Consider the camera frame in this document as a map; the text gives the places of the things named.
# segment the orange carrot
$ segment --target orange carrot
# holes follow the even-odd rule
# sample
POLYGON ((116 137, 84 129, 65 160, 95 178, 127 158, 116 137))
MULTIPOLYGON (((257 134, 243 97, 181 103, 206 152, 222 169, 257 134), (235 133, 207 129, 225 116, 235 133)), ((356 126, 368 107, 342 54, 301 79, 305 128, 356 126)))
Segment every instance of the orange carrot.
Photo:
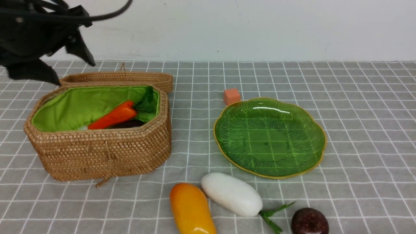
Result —
POLYGON ((88 129, 105 129, 114 124, 133 119, 137 115, 137 111, 133 109, 133 101, 125 101, 114 108, 110 113, 99 118, 88 126, 88 129))

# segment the wicker basket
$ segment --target wicker basket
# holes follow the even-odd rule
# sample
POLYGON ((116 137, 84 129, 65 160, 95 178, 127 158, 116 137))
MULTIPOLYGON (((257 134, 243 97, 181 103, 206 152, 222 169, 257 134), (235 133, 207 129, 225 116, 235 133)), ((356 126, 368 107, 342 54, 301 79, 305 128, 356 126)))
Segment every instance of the wicker basket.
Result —
POLYGON ((71 75, 62 87, 42 97, 24 124, 24 131, 45 170, 58 181, 100 179, 146 174, 171 154, 171 119, 167 92, 172 76, 163 73, 106 72, 71 75), (150 85, 159 92, 159 114, 141 127, 86 131, 41 132, 35 113, 71 87, 150 85))

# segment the brown toy fruit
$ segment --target brown toy fruit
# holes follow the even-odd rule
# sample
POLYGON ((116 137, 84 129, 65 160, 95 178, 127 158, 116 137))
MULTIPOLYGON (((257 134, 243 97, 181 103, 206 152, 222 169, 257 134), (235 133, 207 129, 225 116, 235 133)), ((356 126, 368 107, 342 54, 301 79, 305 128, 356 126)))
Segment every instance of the brown toy fruit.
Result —
POLYGON ((328 220, 314 208, 302 208, 292 217, 293 234, 329 234, 328 220))

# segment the orange block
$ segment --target orange block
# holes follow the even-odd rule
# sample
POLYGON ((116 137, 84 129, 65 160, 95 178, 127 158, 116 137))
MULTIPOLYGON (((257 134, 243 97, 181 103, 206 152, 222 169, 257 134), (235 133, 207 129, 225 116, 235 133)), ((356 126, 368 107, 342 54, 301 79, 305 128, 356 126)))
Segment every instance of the orange block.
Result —
POLYGON ((224 102, 227 106, 241 100, 238 89, 229 89, 224 91, 224 102))

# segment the green glass plate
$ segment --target green glass plate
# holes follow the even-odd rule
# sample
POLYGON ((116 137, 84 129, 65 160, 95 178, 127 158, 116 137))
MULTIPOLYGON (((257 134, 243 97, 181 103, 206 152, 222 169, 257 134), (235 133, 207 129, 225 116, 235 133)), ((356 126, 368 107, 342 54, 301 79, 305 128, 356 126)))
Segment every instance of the green glass plate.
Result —
POLYGON ((271 179, 314 169, 327 142, 322 128, 305 110, 270 98, 226 107, 214 124, 214 138, 235 166, 271 179))

